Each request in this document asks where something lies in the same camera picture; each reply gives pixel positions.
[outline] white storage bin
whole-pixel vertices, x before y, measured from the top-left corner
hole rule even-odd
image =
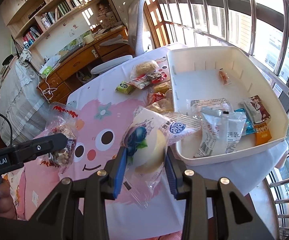
[[[259,95],[271,115],[268,123],[272,139],[255,145],[255,135],[243,136],[232,153],[193,159],[201,143],[202,133],[177,142],[176,154],[190,166],[218,163],[257,154],[283,141],[289,120],[274,91],[249,60],[236,47],[198,47],[171,50],[167,54],[173,88],[174,110],[188,112],[187,99],[226,98],[234,109],[241,108],[243,98]],[[223,68],[232,84],[223,85],[218,70]]]

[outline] desk drawer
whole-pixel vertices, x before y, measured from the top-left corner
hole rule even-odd
[[[59,86],[62,83],[61,78],[57,75],[57,73],[53,73],[51,74],[48,78],[47,78],[47,82],[50,85],[51,88],[56,88],[57,86]],[[39,85],[39,87],[42,90],[46,90],[48,87],[48,84],[46,82],[43,82],[41,85]]]
[[[124,45],[123,43],[119,43],[119,44],[113,44],[113,45],[110,45],[110,46],[100,46],[100,44],[102,42],[110,40],[110,39],[113,39],[113,38],[116,38],[119,34],[122,35],[124,40],[128,40],[128,36],[126,35],[126,30],[121,30],[120,32],[112,34],[109,37],[97,42],[94,45],[95,49],[97,50],[97,52],[99,53],[100,56],[104,56],[104,55],[106,55],[106,54],[108,54],[108,53],[114,51],[115,49],[118,49],[118,48],[120,48],[120,47],[122,47]]]
[[[66,84],[61,83],[57,87],[57,90],[53,92],[53,98],[51,99],[51,102],[59,102],[60,99],[62,99],[64,96],[66,96],[70,92],[71,90],[66,86]]]
[[[64,81],[74,73],[78,72],[81,68],[85,67],[90,62],[96,60],[96,57],[92,53],[93,46],[83,50],[81,53],[70,59],[67,63],[61,66],[56,73]]]

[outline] hand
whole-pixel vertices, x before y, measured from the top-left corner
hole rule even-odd
[[[13,198],[10,195],[10,184],[5,179],[0,184],[0,217],[17,219]]]

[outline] table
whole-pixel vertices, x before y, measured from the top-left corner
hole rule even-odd
[[[83,148],[83,155],[75,156],[74,163],[60,175],[73,179],[86,178],[104,167],[105,162],[118,152],[121,138],[132,122],[132,112],[138,105],[146,102],[146,91],[135,91],[130,96],[116,93],[115,87],[128,80],[133,65],[146,59],[164,59],[170,49],[183,48],[176,43],[147,52],[124,64],[111,69],[84,85],[68,98],[68,104],[80,109],[83,127],[79,130],[77,147]],[[113,133],[111,142],[101,144],[107,131]],[[249,157],[210,164],[188,167],[203,177],[218,180],[228,177],[243,195],[256,187],[288,151],[284,141],[272,149]],[[25,165],[25,217],[29,218],[36,207],[31,201],[33,191],[43,200],[59,181],[57,170],[42,167],[36,161]],[[212,216],[211,202],[208,201],[208,216]],[[176,201],[171,195],[166,176],[155,189],[148,208],[141,209],[132,199],[120,194],[116,201],[106,202],[107,223],[110,239],[127,240],[161,236],[182,230],[185,201]]]

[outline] blue snack package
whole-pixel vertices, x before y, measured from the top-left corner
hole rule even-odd
[[[246,113],[246,123],[245,123],[245,126],[244,126],[243,131],[242,131],[242,136],[255,133],[255,129],[252,126],[252,122],[250,121],[246,110],[244,108],[240,108],[240,109],[237,109],[234,111]]]

